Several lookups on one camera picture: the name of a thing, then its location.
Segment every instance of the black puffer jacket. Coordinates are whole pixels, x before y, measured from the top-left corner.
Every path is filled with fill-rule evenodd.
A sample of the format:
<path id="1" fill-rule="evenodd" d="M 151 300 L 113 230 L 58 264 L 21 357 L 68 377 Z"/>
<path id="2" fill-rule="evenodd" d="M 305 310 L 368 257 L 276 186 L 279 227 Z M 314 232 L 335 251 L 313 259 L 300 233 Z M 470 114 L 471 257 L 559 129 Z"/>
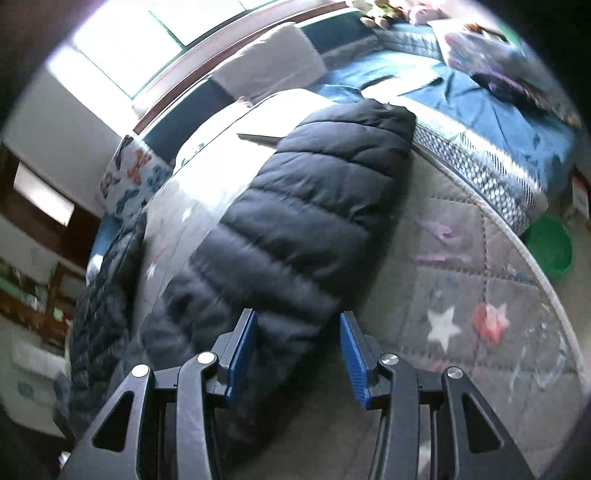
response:
<path id="1" fill-rule="evenodd" d="M 68 343 L 70 380 L 54 383 L 56 424 L 78 438 L 107 399 L 111 374 L 129 344 L 131 307 L 142 260 L 146 215 L 119 231 L 99 274 L 78 300 Z"/>
<path id="2" fill-rule="evenodd" d="M 109 393 L 138 363 L 169 368 L 210 349 L 242 309 L 254 308 L 258 345 L 233 412 L 235 434 L 252 433 L 261 405 L 363 283 L 397 186 L 407 181 L 414 125 L 406 109 L 374 100 L 304 120 L 170 281 L 115 368 Z M 90 397 L 93 386 L 85 388 Z M 90 398 L 76 408 L 91 405 L 96 413 Z"/>

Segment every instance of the metal screw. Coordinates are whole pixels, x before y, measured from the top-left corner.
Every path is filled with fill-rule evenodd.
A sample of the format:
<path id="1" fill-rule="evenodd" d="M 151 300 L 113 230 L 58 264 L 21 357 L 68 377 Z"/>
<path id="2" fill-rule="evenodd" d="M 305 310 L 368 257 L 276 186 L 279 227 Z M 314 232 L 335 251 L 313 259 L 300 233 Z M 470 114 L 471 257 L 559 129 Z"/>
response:
<path id="1" fill-rule="evenodd" d="M 398 355 L 385 353 L 382 355 L 382 363 L 385 365 L 396 365 L 398 363 Z"/>
<path id="2" fill-rule="evenodd" d="M 462 370 L 458 367 L 450 367 L 447 369 L 447 376 L 449 378 L 455 378 L 456 380 L 458 378 L 461 378 L 464 375 L 464 372 L 462 372 Z"/>
<path id="3" fill-rule="evenodd" d="M 213 354 L 211 352 L 202 352 L 199 355 L 197 355 L 197 362 L 199 362 L 202 365 L 209 365 L 215 359 L 216 359 L 215 354 Z"/>
<path id="4" fill-rule="evenodd" d="M 131 374 L 134 377 L 142 378 L 144 375 L 148 375 L 149 371 L 150 371 L 150 368 L 148 367 L 148 365 L 139 364 L 139 365 L 136 365 L 135 367 L 133 367 Z"/>

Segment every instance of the green bucket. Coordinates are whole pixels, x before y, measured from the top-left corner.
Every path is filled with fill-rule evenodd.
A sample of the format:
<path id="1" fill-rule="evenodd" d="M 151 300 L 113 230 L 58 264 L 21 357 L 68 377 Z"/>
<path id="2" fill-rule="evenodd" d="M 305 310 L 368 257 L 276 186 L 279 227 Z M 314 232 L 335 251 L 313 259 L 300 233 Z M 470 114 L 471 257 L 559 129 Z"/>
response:
<path id="1" fill-rule="evenodd" d="M 550 281 L 562 279 L 573 268 L 573 243 L 558 220 L 540 217 L 525 232 L 524 242 Z"/>

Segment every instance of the stuffed toy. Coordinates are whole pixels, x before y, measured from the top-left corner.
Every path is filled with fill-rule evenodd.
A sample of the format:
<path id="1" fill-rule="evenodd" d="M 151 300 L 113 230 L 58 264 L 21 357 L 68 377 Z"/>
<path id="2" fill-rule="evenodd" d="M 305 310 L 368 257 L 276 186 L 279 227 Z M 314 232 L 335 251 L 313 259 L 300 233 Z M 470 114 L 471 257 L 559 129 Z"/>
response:
<path id="1" fill-rule="evenodd" d="M 361 22 L 369 28 L 390 28 L 394 22 L 406 21 L 406 8 L 394 7 L 389 0 L 348 0 L 346 3 L 363 12 Z"/>
<path id="2" fill-rule="evenodd" d="M 440 20 L 445 15 L 438 8 L 432 8 L 424 3 L 414 5 L 408 11 L 408 22 L 411 25 L 427 25 L 431 20 Z"/>

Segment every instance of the windowsill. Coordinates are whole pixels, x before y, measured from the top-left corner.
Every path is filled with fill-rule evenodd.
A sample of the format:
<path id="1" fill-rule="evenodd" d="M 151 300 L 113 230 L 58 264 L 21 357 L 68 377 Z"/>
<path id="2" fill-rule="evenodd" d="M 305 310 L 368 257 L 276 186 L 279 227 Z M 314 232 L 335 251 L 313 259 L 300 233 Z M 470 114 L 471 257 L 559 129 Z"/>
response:
<path id="1" fill-rule="evenodd" d="M 173 87 L 179 84 L 199 66 L 241 39 L 277 21 L 305 10 L 322 5 L 337 3 L 340 0 L 280 0 L 260 7 L 231 24 L 215 31 L 175 62 L 169 65 L 150 82 L 134 99 L 133 110 L 141 118 Z"/>

